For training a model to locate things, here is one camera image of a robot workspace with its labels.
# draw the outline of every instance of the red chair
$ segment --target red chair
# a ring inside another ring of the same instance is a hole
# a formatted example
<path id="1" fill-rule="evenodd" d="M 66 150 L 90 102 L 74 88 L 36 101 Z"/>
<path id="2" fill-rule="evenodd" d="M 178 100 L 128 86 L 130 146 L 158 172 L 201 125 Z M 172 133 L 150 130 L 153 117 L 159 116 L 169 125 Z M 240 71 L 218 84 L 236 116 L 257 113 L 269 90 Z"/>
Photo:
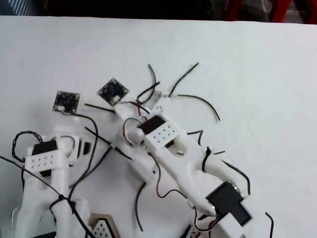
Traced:
<path id="1" fill-rule="evenodd" d="M 317 24 L 317 0 L 306 0 L 306 3 L 310 13 L 307 23 Z"/>
<path id="2" fill-rule="evenodd" d="M 270 13 L 270 22 L 284 22 L 286 11 L 291 0 L 270 0 L 272 11 Z M 237 19 L 243 0 L 227 0 L 223 13 L 224 21 L 234 21 Z"/>

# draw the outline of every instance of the white surface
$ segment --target white surface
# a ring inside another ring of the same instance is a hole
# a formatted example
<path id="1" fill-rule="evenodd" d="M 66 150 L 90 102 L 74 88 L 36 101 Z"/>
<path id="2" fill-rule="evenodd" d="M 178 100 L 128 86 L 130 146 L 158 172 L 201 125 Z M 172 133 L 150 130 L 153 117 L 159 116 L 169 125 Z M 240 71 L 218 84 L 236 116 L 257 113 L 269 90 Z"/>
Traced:
<path id="1" fill-rule="evenodd" d="M 170 116 L 188 131 L 204 129 L 202 143 L 215 152 L 226 150 L 219 156 L 249 176 L 253 196 L 274 217 L 274 237 L 316 236 L 317 27 L 0 17 L 0 32 L 2 155 L 10 158 L 18 132 L 48 134 L 68 120 L 52 112 L 57 90 L 81 93 L 79 112 L 94 116 L 101 135 L 111 140 L 114 116 L 82 107 L 84 102 L 107 107 L 97 92 L 112 77 L 135 94 L 143 91 L 152 83 L 148 63 L 161 81 L 158 88 L 166 90 L 199 61 L 176 93 L 209 100 L 221 122 L 193 99 L 174 99 Z M 25 155 L 35 141 L 22 137 L 17 154 Z M 99 142 L 96 159 L 105 150 Z M 9 231 L 9 214 L 21 203 L 20 171 L 5 162 L 0 170 L 1 230 Z M 162 176 L 161 193 L 174 186 Z M 133 212 L 140 186 L 126 159 L 111 152 L 76 191 L 91 212 L 111 214 L 123 238 L 177 237 L 193 211 L 177 194 L 155 197 L 152 184 L 139 201 L 141 234 Z M 269 219 L 264 225 L 268 237 Z"/>

